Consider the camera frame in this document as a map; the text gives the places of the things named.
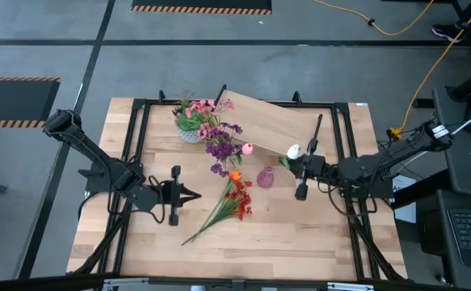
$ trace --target pink vase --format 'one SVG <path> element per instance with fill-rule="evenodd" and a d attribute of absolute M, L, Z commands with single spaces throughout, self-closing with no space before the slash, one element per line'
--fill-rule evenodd
<path fill-rule="evenodd" d="M 257 175 L 257 184 L 261 188 L 269 188 L 275 182 L 275 174 L 273 173 L 272 166 L 266 166 L 260 173 Z"/>

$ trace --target white flower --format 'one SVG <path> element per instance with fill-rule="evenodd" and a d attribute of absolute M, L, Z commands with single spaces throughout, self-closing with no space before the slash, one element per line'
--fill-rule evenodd
<path fill-rule="evenodd" d="M 293 145 L 287 151 L 287 157 L 290 159 L 297 159 L 301 156 L 301 147 L 300 145 Z"/>

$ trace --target concrete floor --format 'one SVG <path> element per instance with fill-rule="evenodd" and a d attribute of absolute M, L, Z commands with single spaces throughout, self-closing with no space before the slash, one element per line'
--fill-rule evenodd
<path fill-rule="evenodd" d="M 0 0 L 0 39 L 95 40 L 108 0 L 15 2 Z M 340 0 L 396 31 L 424 8 L 423 3 Z M 106 40 L 434 40 L 433 23 L 451 23 L 450 5 L 436 4 L 420 23 L 397 38 L 381 35 L 355 15 L 311 0 L 273 0 L 273 15 L 186 15 L 133 13 L 129 0 L 116 0 Z M 0 76 L 62 79 L 53 110 L 72 108 L 92 53 L 91 45 L 0 45 Z M 194 91 L 213 98 L 222 84 L 260 99 L 303 99 L 369 103 L 377 139 L 402 122 L 410 97 L 443 47 L 330 46 L 103 46 L 82 108 L 83 128 L 98 141 L 112 97 L 157 97 Z M 454 48 L 424 87 L 455 85 L 471 75 L 467 48 Z M 432 116 L 414 109 L 407 126 Z M 35 129 L 0 129 L 0 280 L 16 276 L 36 210 L 59 145 Z M 73 151 L 66 160 L 33 276 L 64 274 L 85 180 L 77 169 L 90 163 Z M 410 169 L 422 176 L 445 167 L 441 154 L 428 154 Z M 411 173 L 403 173 L 419 179 Z M 399 225 L 407 271 L 417 282 L 437 284 L 439 261 L 420 251 L 409 226 Z"/>

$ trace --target wooden table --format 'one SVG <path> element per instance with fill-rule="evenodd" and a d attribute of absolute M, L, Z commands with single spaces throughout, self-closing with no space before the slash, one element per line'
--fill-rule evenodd
<path fill-rule="evenodd" d="M 100 147 L 120 158 L 133 99 L 111 100 Z M 368 106 L 349 103 L 357 152 L 377 152 Z M 275 184 L 264 190 L 250 188 L 253 214 L 243 221 L 230 219 L 204 232 L 194 243 L 181 243 L 194 234 L 215 206 L 226 180 L 210 172 L 213 158 L 204 144 L 183 143 L 176 132 L 171 106 L 151 106 L 142 162 L 145 175 L 170 179 L 170 169 L 181 165 L 180 182 L 203 198 L 179 209 L 179 226 L 156 224 L 147 213 L 133 213 L 128 228 L 121 275 L 198 278 L 246 278 L 267 280 L 355 280 L 347 218 L 334 210 L 326 194 L 309 182 L 307 201 L 294 198 L 296 181 L 283 167 L 275 168 Z M 336 163 L 334 129 L 330 110 L 291 109 L 302 114 L 324 115 L 318 140 L 326 161 Z M 135 133 L 138 132 L 139 116 Z M 349 155 L 342 126 L 345 154 Z M 132 143 L 132 153 L 136 139 Z M 244 180 L 255 181 L 266 165 L 277 165 L 277 155 L 255 147 L 241 167 Z M 336 203 L 343 200 L 335 195 Z M 78 224 L 68 271 L 80 267 L 104 236 L 107 196 L 98 195 L 84 207 Z M 392 211 L 377 201 L 378 212 L 370 215 L 373 238 L 397 272 L 406 276 L 404 259 Z M 154 212 L 161 215 L 161 209 Z M 107 270 L 112 269 L 116 243 L 111 247 Z M 365 273 L 369 275 L 366 247 L 360 244 Z"/>

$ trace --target orange striped tape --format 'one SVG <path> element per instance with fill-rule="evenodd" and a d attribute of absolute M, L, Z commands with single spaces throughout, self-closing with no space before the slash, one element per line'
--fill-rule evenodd
<path fill-rule="evenodd" d="M 208 14 L 240 14 L 240 15 L 270 15 L 273 11 L 268 9 L 248 8 L 212 8 L 212 7 L 184 7 L 184 6 L 151 6 L 136 5 L 131 11 L 138 12 L 183 12 L 183 13 L 208 13 Z"/>
<path fill-rule="evenodd" d="M 0 129 L 40 129 L 44 126 L 44 120 L 0 120 Z"/>
<path fill-rule="evenodd" d="M 61 82 L 61 78 L 47 77 L 0 77 L 0 81 L 55 81 Z"/>

